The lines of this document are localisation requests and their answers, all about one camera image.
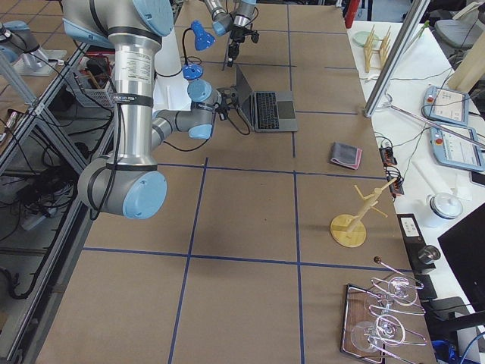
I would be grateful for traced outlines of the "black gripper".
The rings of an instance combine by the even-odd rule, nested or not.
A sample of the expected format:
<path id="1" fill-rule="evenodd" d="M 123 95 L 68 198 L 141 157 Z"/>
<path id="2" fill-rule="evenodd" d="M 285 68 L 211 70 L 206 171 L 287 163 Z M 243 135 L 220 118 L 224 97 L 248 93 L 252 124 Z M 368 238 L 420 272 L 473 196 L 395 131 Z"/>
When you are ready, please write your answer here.
<path id="1" fill-rule="evenodd" d="M 237 108 L 237 91 L 235 87 L 221 87 L 217 91 L 221 94 L 218 112 L 228 112 L 231 108 Z"/>
<path id="2" fill-rule="evenodd" d="M 228 46 L 227 50 L 227 66 L 232 67 L 239 55 L 239 44 L 245 42 L 245 28 L 233 25 L 230 33 L 230 39 L 233 44 Z"/>

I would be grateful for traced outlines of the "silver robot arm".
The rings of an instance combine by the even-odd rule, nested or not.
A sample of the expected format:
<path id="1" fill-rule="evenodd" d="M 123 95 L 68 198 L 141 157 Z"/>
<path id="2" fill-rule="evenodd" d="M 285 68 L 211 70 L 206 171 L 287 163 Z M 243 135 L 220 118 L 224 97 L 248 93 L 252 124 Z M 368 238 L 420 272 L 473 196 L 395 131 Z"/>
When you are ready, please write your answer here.
<path id="1" fill-rule="evenodd" d="M 187 85 L 188 110 L 154 110 L 155 56 L 174 31 L 168 1 L 65 1 L 63 21 L 72 39 L 115 51 L 114 150 L 81 173 L 79 198 L 95 213 L 151 218 L 167 194 L 152 150 L 175 131 L 209 139 L 222 96 L 197 79 Z"/>
<path id="2" fill-rule="evenodd" d="M 239 56 L 239 47 L 249 37 L 256 44 L 259 33 L 254 30 L 253 22 L 258 16 L 257 1 L 237 1 L 232 11 L 223 7 L 220 1 L 204 0 L 211 16 L 212 27 L 217 36 L 229 34 L 230 44 L 227 47 L 227 66 L 232 67 Z"/>

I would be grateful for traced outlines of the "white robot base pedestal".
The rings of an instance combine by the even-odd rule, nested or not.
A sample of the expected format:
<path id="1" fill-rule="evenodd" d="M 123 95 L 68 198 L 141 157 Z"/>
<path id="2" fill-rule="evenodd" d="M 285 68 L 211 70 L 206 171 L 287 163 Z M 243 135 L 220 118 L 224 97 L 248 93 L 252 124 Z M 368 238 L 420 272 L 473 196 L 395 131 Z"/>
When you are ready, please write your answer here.
<path id="1" fill-rule="evenodd" d="M 182 64 L 175 29 L 162 38 L 162 47 L 155 55 L 154 110 L 188 111 L 191 98 L 189 85 L 182 73 Z"/>

